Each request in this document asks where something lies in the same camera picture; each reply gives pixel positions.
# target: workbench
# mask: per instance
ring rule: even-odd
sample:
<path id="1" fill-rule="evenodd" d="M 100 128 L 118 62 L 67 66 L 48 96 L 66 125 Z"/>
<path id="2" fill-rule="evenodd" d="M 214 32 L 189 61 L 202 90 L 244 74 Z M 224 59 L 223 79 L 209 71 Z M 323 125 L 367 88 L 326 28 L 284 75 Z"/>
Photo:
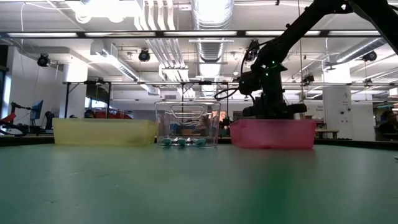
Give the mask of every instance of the workbench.
<path id="1" fill-rule="evenodd" d="M 0 147 L 0 222 L 395 223 L 395 151 Z"/>

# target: clear plastic bin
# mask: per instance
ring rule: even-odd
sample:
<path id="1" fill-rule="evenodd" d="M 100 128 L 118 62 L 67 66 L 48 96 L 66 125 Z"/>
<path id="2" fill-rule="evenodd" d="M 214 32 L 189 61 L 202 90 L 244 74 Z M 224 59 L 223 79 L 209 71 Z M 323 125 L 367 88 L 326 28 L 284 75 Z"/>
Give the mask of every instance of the clear plastic bin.
<path id="1" fill-rule="evenodd" d="M 54 119 L 56 144 L 142 146 L 153 144 L 153 121 L 133 119 Z"/>
<path id="2" fill-rule="evenodd" d="M 216 146 L 219 103 L 156 102 L 157 144 Z"/>
<path id="3" fill-rule="evenodd" d="M 246 149 L 313 149 L 313 120 L 242 119 L 230 125 L 231 141 Z"/>

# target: white column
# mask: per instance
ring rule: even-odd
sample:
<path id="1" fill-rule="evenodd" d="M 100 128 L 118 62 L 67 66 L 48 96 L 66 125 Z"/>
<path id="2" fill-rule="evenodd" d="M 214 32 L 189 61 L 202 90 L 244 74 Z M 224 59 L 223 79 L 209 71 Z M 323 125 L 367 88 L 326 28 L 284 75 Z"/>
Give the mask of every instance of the white column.
<path id="1" fill-rule="evenodd" d="M 88 77 L 87 64 L 76 59 L 68 65 L 64 65 L 63 68 L 64 81 L 65 82 L 84 82 Z M 70 90 L 75 87 L 75 84 L 70 85 Z M 65 113 L 65 100 L 66 100 L 66 85 L 60 91 L 62 91 L 63 100 L 60 104 L 60 118 L 64 117 Z M 86 85 L 78 85 L 76 88 L 69 93 L 68 99 L 68 114 L 75 115 L 78 118 L 84 118 L 85 113 L 85 98 L 86 98 Z"/>
<path id="2" fill-rule="evenodd" d="M 324 70 L 324 82 L 350 83 L 348 64 L 334 66 L 334 70 Z M 353 112 L 351 88 L 349 86 L 326 86 L 323 88 L 325 122 L 328 129 L 339 130 L 338 138 L 353 139 Z"/>

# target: ceiling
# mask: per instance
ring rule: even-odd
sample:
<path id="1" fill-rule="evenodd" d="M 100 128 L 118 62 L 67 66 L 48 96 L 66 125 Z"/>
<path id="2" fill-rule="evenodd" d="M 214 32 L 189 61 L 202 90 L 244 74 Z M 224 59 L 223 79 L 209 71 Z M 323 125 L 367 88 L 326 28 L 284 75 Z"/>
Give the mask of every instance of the ceiling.
<path id="1" fill-rule="evenodd" d="M 304 11 L 303 7 L 297 6 L 274 6 L 261 5 L 274 1 L 247 1 L 235 0 L 233 8 L 233 17 L 230 29 L 233 30 L 271 30 L 271 29 L 285 29 L 285 25 L 292 23 Z M 311 1 L 300 1 L 301 6 L 310 4 Z M 45 1 L 37 1 L 36 5 L 42 7 L 52 8 L 51 5 Z M 65 3 L 55 3 L 57 7 L 68 7 Z M 190 5 L 189 0 L 174 1 L 176 6 L 174 11 L 174 22 L 178 30 L 193 29 L 192 12 L 186 10 L 186 6 Z M 0 1 L 0 31 L 21 31 L 21 15 L 23 18 L 24 32 L 28 31 L 111 31 L 111 30 L 135 30 L 134 18 L 127 17 L 120 23 L 110 22 L 107 18 L 92 18 L 87 24 L 79 24 L 76 26 L 70 20 L 75 21 L 75 15 L 72 10 L 62 10 L 65 14 L 62 15 L 57 10 L 43 9 L 33 5 L 25 5 L 21 13 L 23 3 L 20 2 L 1 2 Z M 325 16 L 318 22 L 314 29 L 374 29 L 372 24 L 360 18 L 356 14 L 347 15 L 329 15 Z M 232 38 L 233 43 L 227 44 L 223 61 L 228 64 L 221 66 L 220 76 L 226 77 L 227 80 L 233 78 L 233 72 L 239 71 L 241 58 L 244 51 L 248 48 L 250 39 L 248 38 Z M 269 39 L 259 39 L 259 42 L 264 42 Z M 284 66 L 288 68 L 286 72 L 282 73 L 283 82 L 291 82 L 292 76 L 295 81 L 299 82 L 301 74 L 299 73 L 302 67 L 305 67 L 313 60 L 326 53 L 340 53 L 352 47 L 353 45 L 364 40 L 363 38 L 302 38 L 301 42 L 296 43 L 290 50 L 288 57 L 284 62 Z M 67 39 L 67 40 L 25 40 L 24 47 L 35 49 L 37 47 L 68 47 L 78 52 L 83 57 L 91 61 L 89 76 L 103 77 L 105 80 L 111 81 L 130 81 L 119 70 L 112 65 L 100 62 L 97 55 L 90 54 L 90 47 L 93 40 L 91 39 Z M 159 62 L 152 56 L 149 62 L 140 62 L 138 54 L 141 48 L 148 47 L 144 39 L 106 39 L 106 42 L 113 43 L 119 49 L 119 58 L 125 60 L 130 67 L 139 72 L 141 78 L 146 81 L 161 81 L 158 75 Z M 183 54 L 184 61 L 189 67 L 190 79 L 198 75 L 198 59 L 195 44 L 189 43 L 188 39 L 179 39 L 180 49 Z M 364 62 L 353 61 L 351 66 L 351 79 L 353 81 L 361 80 L 366 76 L 380 73 L 392 68 L 398 64 L 397 57 L 388 57 L 394 54 L 394 51 L 385 45 L 376 50 L 378 54 L 377 60 L 381 62 L 364 69 Z M 312 73 L 315 76 L 315 81 L 322 81 L 322 70 L 314 69 Z M 394 82 L 398 81 L 398 76 L 386 77 L 379 82 Z M 135 87 L 120 87 L 120 89 L 141 90 L 139 86 Z"/>

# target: tabletop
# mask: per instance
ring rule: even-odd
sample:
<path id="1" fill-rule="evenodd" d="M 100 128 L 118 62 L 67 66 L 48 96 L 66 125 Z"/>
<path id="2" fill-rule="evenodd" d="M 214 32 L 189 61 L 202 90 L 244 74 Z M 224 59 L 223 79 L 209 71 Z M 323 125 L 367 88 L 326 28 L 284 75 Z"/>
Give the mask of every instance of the tabletop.
<path id="1" fill-rule="evenodd" d="M 0 148 L 1 223 L 395 223 L 394 151 Z"/>

